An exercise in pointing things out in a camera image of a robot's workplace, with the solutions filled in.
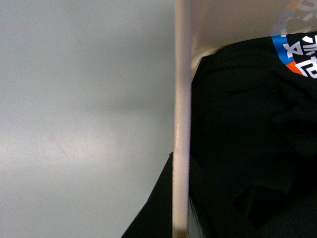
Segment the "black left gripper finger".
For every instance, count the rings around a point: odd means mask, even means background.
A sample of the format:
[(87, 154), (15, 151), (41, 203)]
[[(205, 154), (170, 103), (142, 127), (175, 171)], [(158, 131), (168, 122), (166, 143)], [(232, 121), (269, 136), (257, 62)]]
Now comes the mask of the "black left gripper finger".
[(171, 153), (148, 200), (122, 235), (123, 238), (172, 237), (172, 162)]

